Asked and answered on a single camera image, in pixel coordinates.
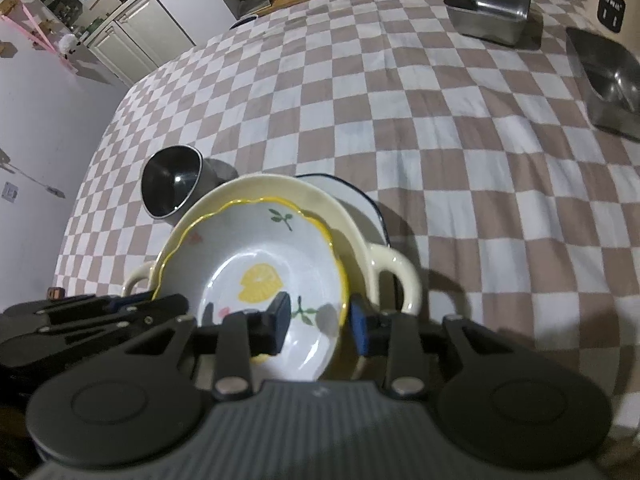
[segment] bowl handle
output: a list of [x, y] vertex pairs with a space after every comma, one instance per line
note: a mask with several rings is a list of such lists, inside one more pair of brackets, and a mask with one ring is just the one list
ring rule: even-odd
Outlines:
[[154, 263], [155, 262], [145, 262], [129, 275], [127, 281], [125, 281], [122, 286], [123, 296], [130, 296], [133, 291], [133, 286], [137, 282], [148, 280], [151, 277], [151, 272], [154, 269]]
[[414, 264], [399, 251], [379, 244], [369, 244], [369, 253], [376, 276], [379, 276], [383, 270], [388, 270], [402, 283], [404, 290], [402, 312], [418, 316], [422, 308], [422, 285]]

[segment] cabinet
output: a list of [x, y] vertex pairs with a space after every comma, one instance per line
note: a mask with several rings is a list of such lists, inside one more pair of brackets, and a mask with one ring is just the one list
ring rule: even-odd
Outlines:
[[158, 66], [193, 46], [157, 0], [135, 1], [116, 17], [116, 22]]
[[129, 0], [98, 28], [88, 47], [131, 86], [193, 43], [157, 0]]
[[130, 86], [158, 68], [117, 23], [110, 23], [92, 41], [90, 49], [95, 57]]

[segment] black sign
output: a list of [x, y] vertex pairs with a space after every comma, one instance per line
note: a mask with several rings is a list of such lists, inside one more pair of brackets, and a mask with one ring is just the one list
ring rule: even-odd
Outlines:
[[598, 3], [598, 20], [611, 32], [620, 32], [622, 19], [625, 17], [624, 0], [600, 0]]

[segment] metal tray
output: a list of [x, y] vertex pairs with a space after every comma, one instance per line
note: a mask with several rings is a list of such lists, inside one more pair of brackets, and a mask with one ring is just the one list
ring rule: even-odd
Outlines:
[[640, 140], [640, 64], [619, 43], [567, 27], [566, 50], [594, 126]]
[[515, 45], [531, 0], [444, 0], [453, 27], [466, 36]]

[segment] green leaf pattern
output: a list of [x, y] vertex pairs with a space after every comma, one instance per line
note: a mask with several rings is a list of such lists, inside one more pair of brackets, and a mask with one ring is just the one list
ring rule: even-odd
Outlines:
[[283, 216], [282, 213], [277, 209], [269, 209], [269, 213], [273, 215], [271, 217], [271, 220], [273, 220], [274, 222], [284, 222], [285, 225], [289, 228], [289, 231], [293, 232], [293, 229], [289, 225], [289, 220], [293, 218], [293, 215], [291, 213], [287, 213]]
[[296, 319], [298, 314], [300, 314], [300, 320], [305, 325], [313, 326], [314, 322], [311, 320], [311, 318], [309, 316], [315, 316], [317, 313], [318, 313], [318, 311], [316, 309], [314, 309], [314, 308], [308, 308], [308, 309], [304, 310], [302, 308], [302, 297], [298, 296], [298, 309], [291, 314], [291, 319]]

